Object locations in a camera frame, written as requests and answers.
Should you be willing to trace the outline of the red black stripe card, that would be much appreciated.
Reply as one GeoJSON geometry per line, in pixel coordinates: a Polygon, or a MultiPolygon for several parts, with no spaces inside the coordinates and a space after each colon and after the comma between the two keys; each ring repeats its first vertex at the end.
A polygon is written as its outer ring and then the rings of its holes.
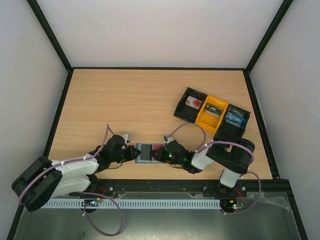
{"type": "Polygon", "coordinates": [[[157,150],[158,148],[161,148],[163,147],[163,144],[155,144],[153,146],[153,150],[157,150]]]}

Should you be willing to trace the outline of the teal leather card holder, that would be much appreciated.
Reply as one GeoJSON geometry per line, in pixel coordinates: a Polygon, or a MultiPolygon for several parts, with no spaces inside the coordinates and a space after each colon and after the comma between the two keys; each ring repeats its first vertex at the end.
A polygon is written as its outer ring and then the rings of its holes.
{"type": "Polygon", "coordinates": [[[151,151],[160,147],[164,147],[164,144],[160,143],[137,143],[135,148],[140,151],[140,155],[135,159],[136,164],[161,164],[152,155],[151,151]]]}

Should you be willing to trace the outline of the grey black card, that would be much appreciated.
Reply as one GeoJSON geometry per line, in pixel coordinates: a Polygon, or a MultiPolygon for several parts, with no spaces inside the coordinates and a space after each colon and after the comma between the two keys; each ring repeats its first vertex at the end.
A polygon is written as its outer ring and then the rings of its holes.
{"type": "Polygon", "coordinates": [[[151,161],[152,157],[150,154],[150,151],[152,150],[151,144],[142,144],[141,145],[141,154],[140,154],[140,160],[141,161],[151,161]]]}

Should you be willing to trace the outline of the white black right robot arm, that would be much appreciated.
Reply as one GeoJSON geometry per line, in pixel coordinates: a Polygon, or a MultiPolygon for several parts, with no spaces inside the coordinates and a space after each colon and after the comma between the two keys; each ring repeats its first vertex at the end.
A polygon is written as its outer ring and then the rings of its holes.
{"type": "Polygon", "coordinates": [[[200,173],[213,163],[220,164],[224,169],[219,178],[218,191],[229,196],[235,191],[238,179],[248,172],[254,161],[255,147],[248,139],[217,131],[212,141],[199,150],[188,151],[172,140],[166,146],[151,150],[150,155],[158,162],[179,165],[191,174],[200,173]]]}

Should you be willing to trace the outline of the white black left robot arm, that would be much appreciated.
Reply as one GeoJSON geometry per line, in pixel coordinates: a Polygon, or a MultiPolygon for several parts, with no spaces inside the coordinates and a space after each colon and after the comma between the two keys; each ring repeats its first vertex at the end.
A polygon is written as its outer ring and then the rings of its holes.
{"type": "Polygon", "coordinates": [[[130,134],[113,135],[106,144],[78,158],[61,161],[49,160],[46,156],[37,158],[11,185],[19,204],[33,212],[50,199],[95,191],[97,173],[112,163],[129,162],[141,154],[134,145],[128,144],[130,138],[130,134]]]}

